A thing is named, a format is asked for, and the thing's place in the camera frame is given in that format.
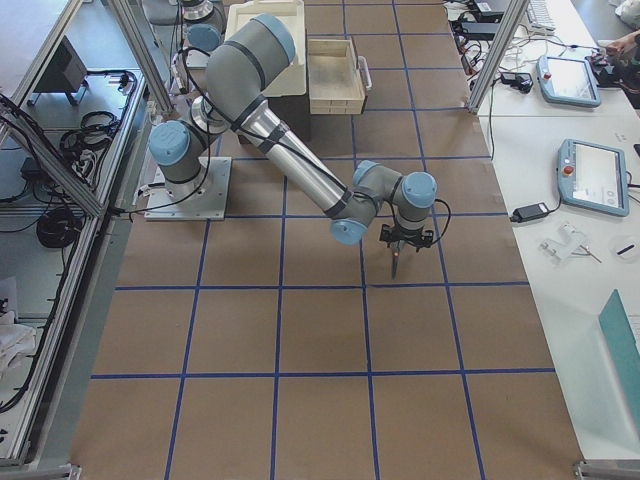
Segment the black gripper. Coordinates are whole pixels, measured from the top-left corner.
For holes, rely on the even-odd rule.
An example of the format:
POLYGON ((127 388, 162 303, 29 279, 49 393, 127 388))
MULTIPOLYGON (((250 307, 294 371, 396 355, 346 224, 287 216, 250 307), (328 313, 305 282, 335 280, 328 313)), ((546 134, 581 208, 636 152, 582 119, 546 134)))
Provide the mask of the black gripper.
POLYGON ((393 226, 383 224, 381 226, 379 240, 387 244, 388 247, 392 243, 404 242, 411 245, 416 250, 422 248, 430 248, 433 245, 433 231, 422 229, 407 230, 398 224, 393 226))

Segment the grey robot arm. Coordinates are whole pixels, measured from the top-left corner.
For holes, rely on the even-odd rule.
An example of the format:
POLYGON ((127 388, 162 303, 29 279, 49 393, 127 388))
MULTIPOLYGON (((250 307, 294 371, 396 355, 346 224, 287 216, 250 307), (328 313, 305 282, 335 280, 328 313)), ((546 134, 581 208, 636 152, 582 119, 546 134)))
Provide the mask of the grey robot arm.
POLYGON ((270 109, 263 92, 294 56, 294 40, 285 24, 268 13, 255 16, 210 54, 206 91, 194 108, 207 117, 220 117, 223 130, 246 137, 331 219, 331 233, 340 243, 358 243, 382 205, 389 204, 394 222, 382 226, 381 241, 430 247, 434 233, 425 223, 436 200, 433 176, 403 175, 363 161, 347 187, 270 109))
POLYGON ((184 0, 178 5, 187 24, 189 45, 206 52, 216 49, 223 41, 227 26, 223 2, 184 0))

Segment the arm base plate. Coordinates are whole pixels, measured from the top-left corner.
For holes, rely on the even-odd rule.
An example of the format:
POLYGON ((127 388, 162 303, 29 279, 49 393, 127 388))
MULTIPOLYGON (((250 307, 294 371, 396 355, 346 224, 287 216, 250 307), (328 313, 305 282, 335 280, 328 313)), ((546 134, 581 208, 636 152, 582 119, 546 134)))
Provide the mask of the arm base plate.
POLYGON ((201 156, 197 177, 184 184, 167 181, 160 167, 150 190, 144 217, 148 221, 223 221, 231 178, 230 157, 201 156))

